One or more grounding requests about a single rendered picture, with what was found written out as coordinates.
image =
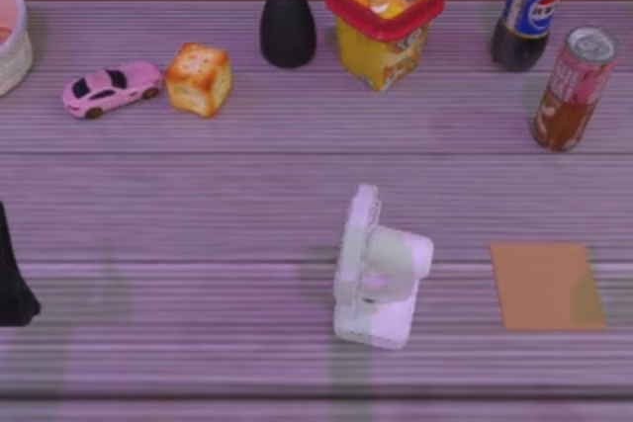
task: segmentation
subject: white device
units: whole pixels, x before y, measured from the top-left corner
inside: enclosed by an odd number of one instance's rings
[[[378,224],[378,188],[362,184],[348,210],[334,277],[334,334],[398,350],[408,341],[417,287],[428,276],[430,239]]]

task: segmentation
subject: blue label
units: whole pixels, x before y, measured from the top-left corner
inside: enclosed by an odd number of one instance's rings
[[[545,37],[560,0],[505,0],[502,19],[505,26],[520,37]]]

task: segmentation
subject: brown square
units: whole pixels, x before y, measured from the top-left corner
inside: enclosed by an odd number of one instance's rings
[[[606,326],[582,243],[493,243],[491,253],[505,328],[593,330]]]

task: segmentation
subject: car wheel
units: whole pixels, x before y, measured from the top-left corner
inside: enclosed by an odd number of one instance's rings
[[[103,109],[91,108],[86,112],[86,119],[98,119],[103,116]]]
[[[158,96],[158,88],[149,88],[146,89],[144,93],[142,93],[143,99],[151,99]]]

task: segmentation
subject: bread cube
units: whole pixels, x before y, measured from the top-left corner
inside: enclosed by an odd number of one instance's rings
[[[210,118],[220,109],[232,86],[226,51],[185,43],[165,71],[174,108]]]

